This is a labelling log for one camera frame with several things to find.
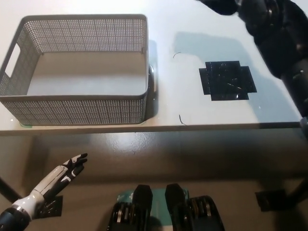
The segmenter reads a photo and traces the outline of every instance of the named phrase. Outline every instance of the gray plastic basket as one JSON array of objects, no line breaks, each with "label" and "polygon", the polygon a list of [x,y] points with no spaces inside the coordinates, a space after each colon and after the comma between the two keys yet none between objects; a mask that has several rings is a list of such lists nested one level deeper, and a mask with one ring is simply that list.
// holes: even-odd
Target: gray plastic basket
[{"label": "gray plastic basket", "polygon": [[[5,70],[16,44],[20,54],[9,77]],[[59,81],[47,89],[45,85],[51,79],[34,84],[33,76],[41,59],[55,52],[68,55],[87,52],[94,56],[104,53],[107,61],[110,61],[108,54],[112,53],[123,57],[132,54],[129,60],[134,60],[134,54],[142,55],[139,71],[144,78],[144,89],[136,94],[112,92],[103,95],[97,91],[91,94],[84,87],[85,93],[72,94],[74,88],[67,86],[68,93],[61,91],[53,95],[52,89],[63,87],[62,84],[56,86]],[[108,63],[107,66],[117,68],[122,62]],[[129,75],[122,78],[129,89]],[[83,79],[82,85],[96,81],[92,80],[84,82]],[[96,90],[103,88],[96,82],[95,85],[98,86]],[[0,102],[24,125],[138,124],[144,121],[147,89],[148,26],[147,18],[139,14],[27,16],[22,19],[0,69]]]}]

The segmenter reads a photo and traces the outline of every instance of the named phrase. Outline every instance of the table surface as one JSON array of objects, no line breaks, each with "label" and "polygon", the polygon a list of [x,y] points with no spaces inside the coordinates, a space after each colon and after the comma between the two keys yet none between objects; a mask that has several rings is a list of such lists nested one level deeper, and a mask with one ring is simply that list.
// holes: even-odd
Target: table surface
[{"label": "table surface", "polygon": [[[308,1],[295,2],[308,12]],[[0,135],[297,126],[299,112],[282,82],[267,69],[243,22],[194,0],[0,1],[0,64],[24,16],[105,13],[142,13],[148,18],[154,69],[148,119],[139,125],[25,127],[0,103]],[[203,94],[199,68],[214,61],[249,66],[257,93],[249,93],[249,100],[211,101]]]}]

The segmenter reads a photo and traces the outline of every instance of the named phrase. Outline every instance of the basket handle hole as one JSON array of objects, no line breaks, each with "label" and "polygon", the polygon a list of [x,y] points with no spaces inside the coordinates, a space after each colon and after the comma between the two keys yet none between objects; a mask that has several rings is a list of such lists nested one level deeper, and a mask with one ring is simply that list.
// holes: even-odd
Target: basket handle hole
[{"label": "basket handle hole", "polygon": [[5,69],[5,73],[7,74],[9,78],[13,74],[19,54],[20,54],[20,48],[17,44],[15,44],[14,50],[11,54],[10,60],[8,64],[6,65],[6,69]]}]

